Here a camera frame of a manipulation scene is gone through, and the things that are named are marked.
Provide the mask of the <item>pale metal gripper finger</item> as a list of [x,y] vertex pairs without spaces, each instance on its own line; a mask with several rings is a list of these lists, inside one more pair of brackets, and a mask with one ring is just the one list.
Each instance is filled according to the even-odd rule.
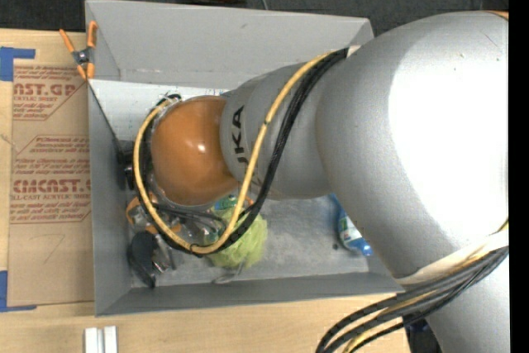
[[166,255],[170,262],[171,269],[176,270],[178,268],[178,261],[177,261],[177,257],[175,256],[177,251],[173,247],[171,247],[167,241],[165,242],[165,244],[166,244],[166,250],[167,250]]
[[152,263],[154,268],[159,273],[164,273],[166,271],[166,255],[164,247],[160,243],[161,239],[159,237],[155,238],[155,248],[152,256]]

